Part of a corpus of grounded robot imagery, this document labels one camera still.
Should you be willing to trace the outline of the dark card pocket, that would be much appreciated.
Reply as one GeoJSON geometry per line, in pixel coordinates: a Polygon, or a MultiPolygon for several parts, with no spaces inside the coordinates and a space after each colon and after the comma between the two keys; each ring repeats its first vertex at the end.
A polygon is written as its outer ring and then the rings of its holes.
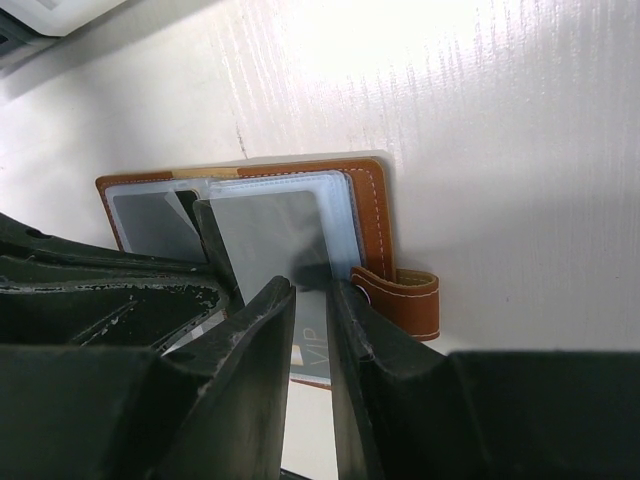
{"type": "Polygon", "coordinates": [[[112,213],[128,253],[205,263],[192,190],[115,195],[112,213]]]}

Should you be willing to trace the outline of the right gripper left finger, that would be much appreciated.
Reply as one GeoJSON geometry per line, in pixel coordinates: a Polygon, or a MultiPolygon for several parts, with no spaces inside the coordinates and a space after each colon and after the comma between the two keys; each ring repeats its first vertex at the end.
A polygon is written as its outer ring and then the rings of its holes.
{"type": "Polygon", "coordinates": [[[5,344],[5,479],[276,479],[296,290],[270,280],[182,350],[5,344]]]}

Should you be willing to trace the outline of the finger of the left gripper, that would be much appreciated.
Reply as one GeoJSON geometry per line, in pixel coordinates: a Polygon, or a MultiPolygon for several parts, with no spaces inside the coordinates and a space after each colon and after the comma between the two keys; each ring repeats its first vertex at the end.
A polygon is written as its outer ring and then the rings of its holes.
{"type": "Polygon", "coordinates": [[[166,350],[229,295],[205,264],[86,245],[1,217],[1,341],[166,350]]]}

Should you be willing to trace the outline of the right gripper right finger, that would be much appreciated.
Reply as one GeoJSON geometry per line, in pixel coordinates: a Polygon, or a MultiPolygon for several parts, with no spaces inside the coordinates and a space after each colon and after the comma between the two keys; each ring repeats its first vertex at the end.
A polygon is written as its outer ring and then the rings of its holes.
{"type": "Polygon", "coordinates": [[[343,479],[635,479],[639,356],[441,354],[336,281],[327,293],[343,479]]]}

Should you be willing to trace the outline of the black white three-bin tray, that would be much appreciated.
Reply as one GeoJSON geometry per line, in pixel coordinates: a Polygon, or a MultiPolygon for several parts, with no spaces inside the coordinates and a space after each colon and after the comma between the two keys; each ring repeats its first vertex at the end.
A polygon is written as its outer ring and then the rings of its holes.
{"type": "Polygon", "coordinates": [[[1,73],[139,4],[141,1],[1,0],[1,73]]]}

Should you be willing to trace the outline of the brown leather card holder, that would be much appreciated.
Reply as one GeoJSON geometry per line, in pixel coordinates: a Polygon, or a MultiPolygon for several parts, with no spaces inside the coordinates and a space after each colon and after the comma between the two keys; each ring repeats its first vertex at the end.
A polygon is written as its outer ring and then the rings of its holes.
{"type": "MultiPolygon", "coordinates": [[[[198,201],[310,192],[319,209],[331,282],[344,280],[356,286],[376,311],[417,340],[432,340],[440,333],[438,278],[396,266],[386,177],[375,158],[105,175],[97,179],[96,187],[117,245],[123,251],[112,213],[115,195],[192,190],[198,201]]],[[[198,230],[206,255],[199,227],[198,230]]],[[[207,255],[205,263],[213,267],[207,255]]],[[[224,315],[230,316],[242,307],[232,309],[229,290],[216,275],[229,295],[224,315]]]]}

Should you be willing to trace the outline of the black VIP credit card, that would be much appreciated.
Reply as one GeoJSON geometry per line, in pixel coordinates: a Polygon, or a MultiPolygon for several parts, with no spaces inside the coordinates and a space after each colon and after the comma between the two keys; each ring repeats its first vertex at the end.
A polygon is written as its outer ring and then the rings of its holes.
{"type": "Polygon", "coordinates": [[[326,290],[332,271],[315,196],[298,191],[198,200],[194,213],[233,310],[275,276],[294,286],[291,377],[329,384],[326,290]]]}

